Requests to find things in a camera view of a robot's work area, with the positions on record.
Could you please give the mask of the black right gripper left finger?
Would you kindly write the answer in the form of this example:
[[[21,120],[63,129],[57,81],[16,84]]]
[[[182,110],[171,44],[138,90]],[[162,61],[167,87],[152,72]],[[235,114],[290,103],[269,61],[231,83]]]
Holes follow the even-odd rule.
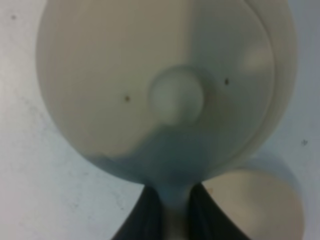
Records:
[[[163,208],[157,192],[149,186],[141,195],[113,240],[161,240],[163,238]]]

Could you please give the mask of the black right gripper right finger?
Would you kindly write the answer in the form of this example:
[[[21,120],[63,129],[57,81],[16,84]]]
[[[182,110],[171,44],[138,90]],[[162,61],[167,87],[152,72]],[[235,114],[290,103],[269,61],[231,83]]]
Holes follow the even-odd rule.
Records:
[[[188,205],[190,240],[249,240],[211,198],[204,185],[195,185]]]

